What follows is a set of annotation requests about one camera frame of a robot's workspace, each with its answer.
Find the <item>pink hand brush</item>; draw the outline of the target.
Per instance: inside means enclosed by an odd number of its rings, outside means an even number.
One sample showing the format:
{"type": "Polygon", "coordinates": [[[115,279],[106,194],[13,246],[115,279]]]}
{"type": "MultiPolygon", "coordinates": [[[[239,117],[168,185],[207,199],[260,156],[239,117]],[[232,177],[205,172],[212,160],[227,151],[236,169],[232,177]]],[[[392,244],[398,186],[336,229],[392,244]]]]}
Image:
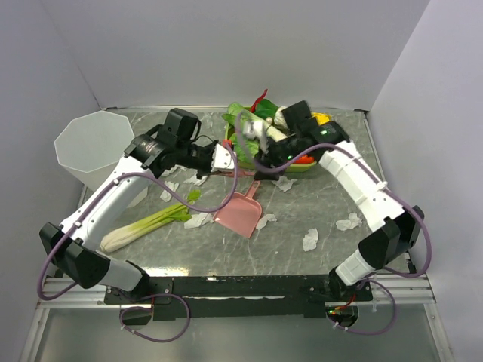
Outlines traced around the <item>pink hand brush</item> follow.
{"type": "Polygon", "coordinates": [[[254,174],[255,174],[255,172],[253,172],[253,171],[241,169],[241,170],[238,170],[237,172],[235,172],[234,170],[218,170],[218,171],[213,172],[211,175],[212,176],[225,176],[225,177],[229,177],[229,178],[234,178],[235,176],[237,176],[237,177],[245,177],[245,176],[253,177],[254,174]]]}

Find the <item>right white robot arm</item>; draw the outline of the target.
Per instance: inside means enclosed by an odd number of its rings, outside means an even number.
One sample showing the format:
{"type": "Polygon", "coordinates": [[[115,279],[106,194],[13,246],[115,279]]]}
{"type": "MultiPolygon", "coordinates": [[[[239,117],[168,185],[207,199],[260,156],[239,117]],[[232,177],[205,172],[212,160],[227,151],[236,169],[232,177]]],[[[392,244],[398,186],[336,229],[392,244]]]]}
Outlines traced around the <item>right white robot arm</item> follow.
{"type": "Polygon", "coordinates": [[[308,155],[344,188],[365,218],[371,233],[328,276],[331,296],[347,300],[356,284],[384,270],[411,249],[418,238],[423,212],[410,207],[367,165],[354,141],[335,121],[320,124],[309,105],[300,101],[281,111],[288,134],[272,137],[269,123],[259,118],[237,117],[237,137],[256,139],[257,175],[281,175],[300,155],[308,155]]]}

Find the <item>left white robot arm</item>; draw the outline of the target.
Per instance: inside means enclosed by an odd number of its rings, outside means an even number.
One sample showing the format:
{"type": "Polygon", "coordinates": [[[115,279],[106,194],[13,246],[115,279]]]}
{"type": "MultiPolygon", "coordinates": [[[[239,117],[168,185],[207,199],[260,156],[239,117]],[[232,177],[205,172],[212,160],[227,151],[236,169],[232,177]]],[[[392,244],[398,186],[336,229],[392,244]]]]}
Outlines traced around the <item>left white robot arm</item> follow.
{"type": "Polygon", "coordinates": [[[149,275],[129,261],[119,261],[100,252],[100,242],[109,226],[150,183],[176,165],[212,173],[230,152],[218,141],[196,144],[200,119],[183,109],[172,109],[165,122],[135,137],[125,149],[114,171],[93,195],[59,225],[46,223],[39,236],[48,255],[38,278],[38,296],[46,300],[42,287],[46,271],[54,264],[75,284],[88,289],[97,284],[122,290],[132,303],[149,294],[149,275]]]}

